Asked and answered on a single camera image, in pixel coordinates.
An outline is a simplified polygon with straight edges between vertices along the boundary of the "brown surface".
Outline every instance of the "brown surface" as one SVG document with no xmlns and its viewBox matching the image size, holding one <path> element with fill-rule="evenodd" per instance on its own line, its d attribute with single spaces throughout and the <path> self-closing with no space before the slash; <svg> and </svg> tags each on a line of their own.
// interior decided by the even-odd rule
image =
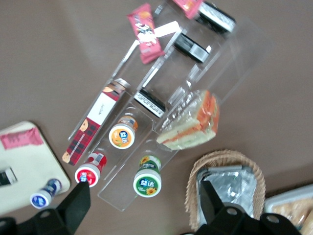
<svg viewBox="0 0 313 235">
<path fill-rule="evenodd" d="M 142 3 L 2 0 L 0 129 L 35 122 L 60 160 L 68 135 L 133 42 L 126 15 Z M 262 169 L 268 190 L 313 179 L 313 2 L 214 3 L 237 20 L 252 19 L 274 40 L 273 53 L 223 104 L 217 137 L 181 151 L 164 168 L 158 196 L 137 198 L 119 212 L 97 197 L 98 184 L 91 189 L 91 210 L 78 235 L 190 230 L 184 212 L 188 176 L 193 163 L 215 149 L 236 149 L 250 157 Z M 73 187 L 76 167 L 61 164 Z M 35 212 L 27 207 L 9 215 L 23 221 Z"/>
</svg>

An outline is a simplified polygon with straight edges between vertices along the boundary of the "red snack bar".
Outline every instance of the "red snack bar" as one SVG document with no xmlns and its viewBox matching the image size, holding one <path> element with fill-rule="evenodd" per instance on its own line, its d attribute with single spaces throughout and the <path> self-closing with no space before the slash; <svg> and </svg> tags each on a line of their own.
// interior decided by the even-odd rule
<svg viewBox="0 0 313 235">
<path fill-rule="evenodd" d="M 27 131 L 20 131 L 16 133 L 9 133 L 0 136 L 0 140 L 4 149 L 17 148 L 27 145 L 41 145 L 43 140 L 41 139 L 39 130 L 34 127 Z"/>
<path fill-rule="evenodd" d="M 181 9 L 186 17 L 192 19 L 197 14 L 203 0 L 173 0 Z"/>
<path fill-rule="evenodd" d="M 160 42 L 154 33 L 155 25 L 150 5 L 148 3 L 143 4 L 127 17 L 140 43 L 141 61 L 147 64 L 164 55 Z"/>
</svg>

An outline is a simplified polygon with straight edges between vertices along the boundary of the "small plastic cup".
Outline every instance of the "small plastic cup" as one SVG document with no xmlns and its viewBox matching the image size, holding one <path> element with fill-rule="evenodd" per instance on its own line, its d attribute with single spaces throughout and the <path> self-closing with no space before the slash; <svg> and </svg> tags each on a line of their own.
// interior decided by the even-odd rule
<svg viewBox="0 0 313 235">
<path fill-rule="evenodd" d="M 132 116 L 123 116 L 110 130 L 110 143 L 118 149 L 127 149 L 135 141 L 135 133 L 138 128 L 136 120 Z"/>
<path fill-rule="evenodd" d="M 62 184 L 59 180 L 51 179 L 45 187 L 30 196 L 30 203 L 37 209 L 44 208 L 51 203 L 61 188 Z"/>
<path fill-rule="evenodd" d="M 162 187 L 161 162 L 158 158 L 146 155 L 139 162 L 139 171 L 134 177 L 133 187 L 141 197 L 154 197 Z"/>
<path fill-rule="evenodd" d="M 76 170 L 76 182 L 88 182 L 90 188 L 95 186 L 100 179 L 102 169 L 106 163 L 107 158 L 102 153 L 91 153 L 87 161 Z"/>
</svg>

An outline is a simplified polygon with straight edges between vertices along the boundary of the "white tray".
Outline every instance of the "white tray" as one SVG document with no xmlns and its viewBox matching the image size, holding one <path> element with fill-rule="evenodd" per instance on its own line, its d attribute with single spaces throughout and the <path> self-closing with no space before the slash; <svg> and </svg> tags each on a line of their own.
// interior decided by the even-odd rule
<svg viewBox="0 0 313 235">
<path fill-rule="evenodd" d="M 0 131 L 0 135 L 29 130 L 36 127 L 29 121 L 20 122 Z M 51 178 L 61 181 L 60 193 L 69 189 L 70 182 L 50 147 L 43 140 L 41 145 L 28 145 L 4 149 L 0 142 L 0 168 L 10 166 L 17 182 L 0 187 L 0 215 L 30 205 L 29 197 L 41 189 Z"/>
</svg>

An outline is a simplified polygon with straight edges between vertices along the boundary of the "red plaid packaging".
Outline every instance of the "red plaid packaging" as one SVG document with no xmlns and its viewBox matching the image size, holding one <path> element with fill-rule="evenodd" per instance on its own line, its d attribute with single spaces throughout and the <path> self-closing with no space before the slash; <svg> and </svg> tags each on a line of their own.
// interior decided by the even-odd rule
<svg viewBox="0 0 313 235">
<path fill-rule="evenodd" d="M 90 142 L 113 110 L 115 104 L 124 93 L 127 85 L 128 83 L 126 81 L 119 78 L 103 89 L 79 130 L 74 135 L 66 152 L 63 154 L 62 160 L 64 162 L 75 165 L 79 161 Z"/>
</svg>

